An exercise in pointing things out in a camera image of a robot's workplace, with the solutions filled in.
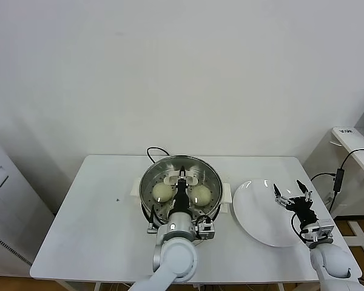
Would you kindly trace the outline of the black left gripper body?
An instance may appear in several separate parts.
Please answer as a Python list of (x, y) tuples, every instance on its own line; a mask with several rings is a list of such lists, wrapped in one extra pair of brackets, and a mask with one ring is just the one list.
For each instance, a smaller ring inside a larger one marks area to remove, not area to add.
[(190, 215), (190, 200), (185, 190), (177, 190), (176, 195), (174, 196), (174, 206), (169, 211), (169, 214), (183, 212)]

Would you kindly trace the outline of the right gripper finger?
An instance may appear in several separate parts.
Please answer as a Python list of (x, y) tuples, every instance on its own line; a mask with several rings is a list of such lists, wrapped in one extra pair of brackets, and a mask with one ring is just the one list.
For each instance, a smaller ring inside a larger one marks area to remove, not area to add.
[(309, 191), (308, 188), (300, 180), (297, 180), (297, 184), (302, 194), (304, 194), (305, 202), (312, 202), (312, 191)]
[(275, 195), (275, 202), (278, 203), (279, 205), (281, 205), (284, 208), (287, 208), (288, 206), (290, 206), (291, 204), (293, 204), (293, 202), (286, 198), (285, 196), (281, 195), (281, 192), (279, 191), (278, 187), (276, 186), (275, 183), (273, 183), (273, 188), (274, 188), (274, 195)]

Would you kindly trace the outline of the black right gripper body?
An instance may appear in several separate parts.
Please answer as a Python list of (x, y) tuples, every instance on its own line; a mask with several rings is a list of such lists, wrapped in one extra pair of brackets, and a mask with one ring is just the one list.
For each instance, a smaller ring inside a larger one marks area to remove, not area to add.
[(292, 197), (289, 200), (291, 203), (287, 205), (287, 210), (295, 213), (300, 221), (300, 227), (317, 222), (317, 215), (311, 209), (312, 200), (306, 200), (304, 196)]

